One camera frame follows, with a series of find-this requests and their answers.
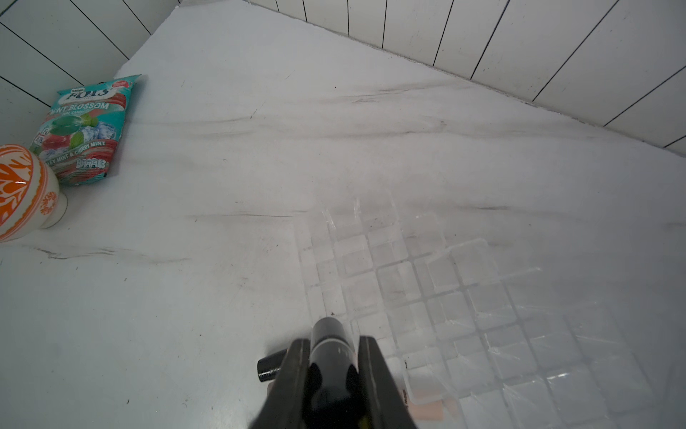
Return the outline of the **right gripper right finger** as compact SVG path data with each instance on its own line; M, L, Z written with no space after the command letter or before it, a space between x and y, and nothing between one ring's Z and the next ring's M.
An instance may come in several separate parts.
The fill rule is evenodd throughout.
M369 429L416 429L377 341L361 336L357 369L364 416L358 426Z

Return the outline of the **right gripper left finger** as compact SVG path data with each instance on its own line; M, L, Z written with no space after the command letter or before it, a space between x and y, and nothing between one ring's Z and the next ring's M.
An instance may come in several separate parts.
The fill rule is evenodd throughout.
M287 350L280 373L272 381L273 387L250 428L305 428L303 410L311 343L296 339Z

